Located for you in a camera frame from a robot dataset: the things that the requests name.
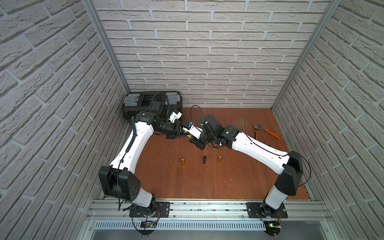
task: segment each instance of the aluminum frame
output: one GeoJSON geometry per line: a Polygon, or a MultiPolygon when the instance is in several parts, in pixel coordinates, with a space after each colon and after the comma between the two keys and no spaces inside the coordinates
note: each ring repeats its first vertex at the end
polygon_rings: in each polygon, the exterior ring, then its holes
{"type": "MultiPolygon", "coordinates": [[[[262,202],[255,200],[207,200],[207,199],[157,199],[170,202],[169,220],[209,220],[209,221],[258,221],[248,217],[247,202],[262,202]]],[[[284,201],[288,218],[282,221],[320,221],[324,234],[329,240],[339,239],[334,234],[333,220],[322,201],[284,201]]],[[[123,203],[122,209],[130,206],[123,203]]],[[[93,234],[98,220],[127,220],[129,211],[118,211],[118,199],[106,197],[94,200],[83,222],[77,240],[89,240],[93,234]]],[[[262,220],[277,220],[275,218],[262,218],[262,220]]]]}

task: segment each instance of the black toolbox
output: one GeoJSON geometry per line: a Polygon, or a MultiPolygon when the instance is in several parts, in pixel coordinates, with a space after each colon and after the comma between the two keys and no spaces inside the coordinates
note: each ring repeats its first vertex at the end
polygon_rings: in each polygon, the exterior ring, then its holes
{"type": "MultiPolygon", "coordinates": [[[[183,98],[181,97],[179,91],[150,91],[141,93],[129,93],[125,97],[122,104],[122,116],[130,121],[131,117],[135,116],[140,111],[147,111],[153,95],[159,92],[167,95],[169,104],[172,106],[172,109],[176,109],[182,113],[183,98]]],[[[158,94],[154,100],[161,101],[167,105],[167,100],[163,94],[158,94]]]]}

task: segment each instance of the wooden table surface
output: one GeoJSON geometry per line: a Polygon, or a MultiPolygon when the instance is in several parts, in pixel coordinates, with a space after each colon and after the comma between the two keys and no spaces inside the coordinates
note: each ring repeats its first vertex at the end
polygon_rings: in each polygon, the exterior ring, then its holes
{"type": "MultiPolygon", "coordinates": [[[[258,132],[259,141],[287,151],[280,129],[270,109],[255,108],[202,108],[205,115],[212,114],[223,127],[235,126],[254,138],[253,124],[281,137],[277,140],[265,131],[258,132]]],[[[190,121],[190,109],[183,108],[182,124],[190,121]]],[[[192,109],[194,122],[201,118],[197,107],[192,109]]],[[[144,147],[136,166],[135,176],[141,187],[157,198],[183,199],[254,199],[262,200],[271,189],[278,174],[252,157],[226,147],[208,146],[202,151],[188,142],[189,138],[165,139],[152,135],[144,147]]],[[[288,199],[307,200],[304,186],[288,199]]]]}

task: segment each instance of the brick wallpaper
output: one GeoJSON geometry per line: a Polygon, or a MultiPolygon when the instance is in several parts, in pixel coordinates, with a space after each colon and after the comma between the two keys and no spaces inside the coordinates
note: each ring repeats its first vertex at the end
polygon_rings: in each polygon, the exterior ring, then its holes
{"type": "Polygon", "coordinates": [[[383,6],[343,0],[275,111],[343,239],[384,238],[383,6]]]}
{"type": "Polygon", "coordinates": [[[0,239],[76,238],[124,95],[81,1],[0,1],[0,239]]]}
{"type": "Polygon", "coordinates": [[[268,108],[326,1],[94,0],[133,91],[268,108]]]}

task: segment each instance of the cable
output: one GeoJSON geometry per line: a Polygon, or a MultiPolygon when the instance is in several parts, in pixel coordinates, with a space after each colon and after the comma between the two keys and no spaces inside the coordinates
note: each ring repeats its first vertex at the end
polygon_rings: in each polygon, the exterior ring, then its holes
{"type": "Polygon", "coordinates": [[[141,237],[143,237],[143,235],[144,235],[145,227],[147,226],[147,221],[148,221],[148,216],[146,216],[145,224],[144,224],[144,230],[143,230],[143,233],[141,234],[141,237]]]}
{"type": "Polygon", "coordinates": [[[125,203],[125,202],[128,202],[128,201],[127,201],[127,200],[121,201],[121,203],[119,204],[119,209],[121,208],[121,205],[122,205],[123,203],[125,203]]]}
{"type": "Polygon", "coordinates": [[[201,107],[200,107],[199,105],[193,105],[193,106],[189,109],[189,114],[190,114],[190,116],[191,116],[192,124],[196,127],[196,124],[194,123],[193,118],[192,118],[192,108],[193,108],[194,106],[196,106],[196,107],[198,107],[198,108],[200,109],[201,114],[203,115],[204,120],[205,120],[205,121],[207,121],[207,120],[205,119],[205,115],[204,115],[204,113],[203,113],[203,110],[201,110],[201,107]]]}
{"type": "Polygon", "coordinates": [[[135,224],[133,223],[133,217],[131,217],[131,220],[132,220],[132,225],[135,227],[136,231],[141,234],[141,232],[136,228],[135,224]]]}
{"type": "Polygon", "coordinates": [[[212,142],[210,142],[210,144],[212,144],[212,146],[211,145],[209,145],[209,143],[207,144],[208,145],[208,147],[210,147],[210,148],[217,148],[219,145],[216,145],[216,146],[214,146],[214,144],[212,143],[212,142]]]}
{"type": "Polygon", "coordinates": [[[248,136],[248,134],[246,134],[245,132],[243,132],[243,133],[248,137],[248,139],[249,139],[249,141],[251,141],[251,143],[255,144],[255,145],[258,146],[259,148],[261,148],[261,149],[263,149],[263,150],[265,150],[265,151],[267,151],[267,152],[269,152],[269,153],[272,153],[272,154],[274,154],[274,155],[276,155],[276,156],[279,156],[279,157],[285,157],[285,156],[288,156],[288,155],[292,152],[292,151],[290,151],[289,153],[280,156],[280,154],[276,154],[276,153],[274,153],[274,152],[268,151],[268,150],[266,150],[265,148],[263,148],[262,146],[257,145],[255,142],[252,141],[252,139],[248,136]]]}
{"type": "Polygon", "coordinates": [[[304,184],[306,184],[310,179],[311,179],[311,174],[312,174],[312,167],[310,165],[310,163],[308,162],[307,159],[305,159],[305,157],[303,157],[303,155],[300,155],[302,158],[304,158],[304,160],[307,162],[309,168],[310,168],[310,175],[308,176],[308,179],[303,183],[303,184],[300,184],[298,187],[301,187],[303,186],[304,184]]]}
{"type": "Polygon", "coordinates": [[[131,125],[132,125],[132,132],[133,133],[132,133],[131,141],[129,142],[127,149],[125,149],[126,153],[129,152],[129,150],[131,149],[133,142],[135,141],[135,138],[137,136],[136,125],[135,125],[135,116],[131,117],[131,125]]]}
{"type": "Polygon", "coordinates": [[[157,212],[159,213],[159,215],[158,215],[158,217],[157,217],[157,221],[156,221],[156,223],[158,223],[159,220],[160,220],[160,210],[159,210],[159,208],[157,208],[157,212]]]}
{"type": "Polygon", "coordinates": [[[157,93],[155,93],[155,94],[153,95],[152,99],[151,99],[151,102],[149,103],[149,108],[148,108],[148,110],[151,109],[152,101],[155,100],[155,97],[156,97],[157,95],[159,95],[159,94],[163,94],[163,95],[166,97],[166,100],[167,100],[167,103],[168,103],[167,114],[166,114],[166,121],[168,121],[168,120],[169,120],[169,111],[170,111],[170,109],[171,109],[172,106],[169,104],[168,96],[167,96],[165,93],[162,93],[162,92],[157,92],[157,93]]]}
{"type": "Polygon", "coordinates": [[[119,190],[119,175],[120,175],[120,171],[119,171],[119,168],[120,168],[120,164],[121,164],[121,162],[122,161],[124,161],[123,159],[124,159],[124,156],[122,157],[122,159],[120,160],[120,162],[119,162],[119,166],[118,166],[118,178],[117,178],[117,183],[118,183],[118,199],[119,199],[119,209],[118,209],[118,211],[120,211],[120,190],[119,190]]]}
{"type": "Polygon", "coordinates": [[[280,215],[280,213],[277,213],[277,221],[276,221],[276,223],[280,223],[280,221],[281,221],[281,215],[280,215]]]}

